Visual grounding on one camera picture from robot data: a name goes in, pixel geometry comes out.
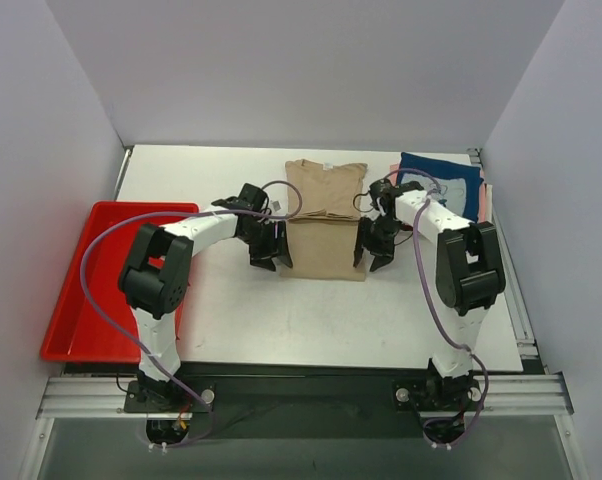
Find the beige t-shirt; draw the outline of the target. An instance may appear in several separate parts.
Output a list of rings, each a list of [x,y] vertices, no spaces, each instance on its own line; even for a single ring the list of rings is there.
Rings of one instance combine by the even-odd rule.
[[[363,189],[365,163],[336,165],[307,159],[288,161],[286,179],[300,191],[288,191],[291,212],[287,235],[293,268],[283,268],[283,278],[362,282],[365,264],[353,267],[353,252],[361,213],[355,198]]]

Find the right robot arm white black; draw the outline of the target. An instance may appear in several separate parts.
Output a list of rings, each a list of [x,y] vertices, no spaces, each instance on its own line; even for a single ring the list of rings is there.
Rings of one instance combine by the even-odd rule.
[[[373,182],[368,194],[375,218],[358,221],[353,263],[370,254],[370,269],[390,264],[395,238],[411,227],[417,273],[426,306],[442,338],[424,383],[429,404],[446,408],[461,399],[480,397],[472,370],[478,365],[475,346],[484,318],[506,286],[495,226],[463,218],[438,202],[418,182],[394,185]]]

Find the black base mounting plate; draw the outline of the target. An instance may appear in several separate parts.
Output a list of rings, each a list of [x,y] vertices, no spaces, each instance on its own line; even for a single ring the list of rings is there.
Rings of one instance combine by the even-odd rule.
[[[157,444],[197,440],[368,440],[425,436],[453,443],[482,411],[486,389],[433,368],[372,372],[284,369],[267,374],[188,370],[163,387],[136,378],[123,410],[140,414]]]

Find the red plastic tray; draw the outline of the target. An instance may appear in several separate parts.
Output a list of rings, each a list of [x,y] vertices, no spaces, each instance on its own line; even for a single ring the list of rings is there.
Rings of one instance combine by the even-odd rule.
[[[103,320],[86,300],[79,278],[80,264],[90,243],[109,227],[145,213],[195,213],[194,203],[101,201],[92,207],[72,257],[44,337],[40,358],[48,362],[138,364],[140,349]],[[87,285],[97,304],[130,333],[137,332],[132,311],[118,289],[118,277],[138,228],[138,220],[99,242],[89,256]]]

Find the aluminium frame rail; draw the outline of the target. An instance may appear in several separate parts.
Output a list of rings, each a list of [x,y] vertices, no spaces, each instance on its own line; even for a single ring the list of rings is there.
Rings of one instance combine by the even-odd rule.
[[[500,416],[571,415],[574,407],[560,375],[493,375],[479,380],[484,414]],[[231,406],[328,406],[347,411],[387,407],[425,416],[453,414],[476,401],[426,397],[426,384],[408,377],[382,375],[203,376],[194,388],[203,400],[179,400],[173,406],[151,403],[130,379],[62,376],[51,378],[37,416],[54,418],[174,418],[180,411],[219,414]]]

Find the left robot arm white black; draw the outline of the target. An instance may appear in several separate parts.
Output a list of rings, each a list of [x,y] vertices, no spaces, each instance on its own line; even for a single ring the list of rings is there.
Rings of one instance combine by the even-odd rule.
[[[203,211],[173,223],[140,226],[118,287],[137,325],[141,360],[137,381],[151,404],[163,412],[176,409],[183,387],[176,379],[176,312],[189,285],[192,259],[228,239],[248,247],[249,264],[274,272],[290,268],[285,216],[276,216],[264,187],[249,183],[236,196],[218,199]]]

